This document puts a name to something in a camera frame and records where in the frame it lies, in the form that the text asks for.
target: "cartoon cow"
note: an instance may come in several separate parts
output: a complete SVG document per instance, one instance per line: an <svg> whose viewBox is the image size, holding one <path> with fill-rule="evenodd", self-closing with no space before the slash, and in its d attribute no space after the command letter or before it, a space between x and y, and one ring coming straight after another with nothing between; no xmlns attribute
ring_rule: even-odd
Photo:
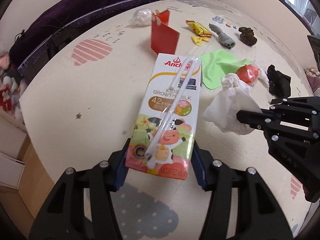
<svg viewBox="0 0 320 240"><path fill-rule="evenodd" d="M148 119L150 122L155 123L156 127L160 125L161 119L157 117L151 117ZM162 136L159 139L156 151L154 154L148 159L147 166L149 169L153 169L156 163L158 164L166 164L166 163L173 163L173 151L175 147L180 145L182 142L186 140L186 138L182 137L179 138L179 132L176 129L176 125L183 124L184 121L175 119L173 120L173 123L171 124L171 129L164 131ZM151 129L147 129L147 135L149 137L149 140L151 141L156 133L157 130L154 131L154 133L151 133Z"/></svg>

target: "yellow candy wrapper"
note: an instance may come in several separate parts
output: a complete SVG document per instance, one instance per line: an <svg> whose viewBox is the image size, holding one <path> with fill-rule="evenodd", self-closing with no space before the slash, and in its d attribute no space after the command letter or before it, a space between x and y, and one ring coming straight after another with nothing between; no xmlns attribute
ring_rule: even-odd
<svg viewBox="0 0 320 240"><path fill-rule="evenodd" d="M211 31L205 28L201 23L195 21L186 21L189 27L200 37L212 37Z"/></svg>
<svg viewBox="0 0 320 240"><path fill-rule="evenodd" d="M191 39L193 43L198 46L202 46L202 41L209 42L208 37L192 36Z"/></svg>

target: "brown scrunchie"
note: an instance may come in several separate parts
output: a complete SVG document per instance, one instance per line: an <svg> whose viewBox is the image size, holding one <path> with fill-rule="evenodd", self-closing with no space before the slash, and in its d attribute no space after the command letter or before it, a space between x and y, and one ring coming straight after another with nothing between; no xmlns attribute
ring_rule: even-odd
<svg viewBox="0 0 320 240"><path fill-rule="evenodd" d="M240 27L239 31L241 32L240 39L244 44L253 46L257 43L257 38L254 36L254 32L251 28Z"/></svg>

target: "milk carton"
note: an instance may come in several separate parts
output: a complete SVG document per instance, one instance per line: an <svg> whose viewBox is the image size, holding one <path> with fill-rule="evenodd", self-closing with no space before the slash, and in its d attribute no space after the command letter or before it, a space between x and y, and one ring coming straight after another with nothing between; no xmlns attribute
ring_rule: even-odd
<svg viewBox="0 0 320 240"><path fill-rule="evenodd" d="M135 122L125 166L167 178L187 178L198 117L200 62L193 68L192 76L170 120L169 130L163 132L154 153L148 157L145 155L150 141L155 136L161 120L168 112L191 66L189 63L185 67L176 87L169 89L185 59L183 56L158 54Z"/></svg>

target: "pink striped balloon print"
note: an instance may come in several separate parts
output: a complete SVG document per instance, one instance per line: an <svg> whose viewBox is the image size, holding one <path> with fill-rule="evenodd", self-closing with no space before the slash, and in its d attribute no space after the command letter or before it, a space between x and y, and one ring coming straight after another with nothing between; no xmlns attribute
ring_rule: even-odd
<svg viewBox="0 0 320 240"><path fill-rule="evenodd" d="M297 193L302 189L302 183L298 181L298 179L295 176L291 176L291 195L292 199L295 199L297 196Z"/></svg>
<svg viewBox="0 0 320 240"><path fill-rule="evenodd" d="M74 64L80 66L89 60L98 61L108 56L112 48L109 44L96 39L87 39L79 42L73 49L71 57L75 60Z"/></svg>

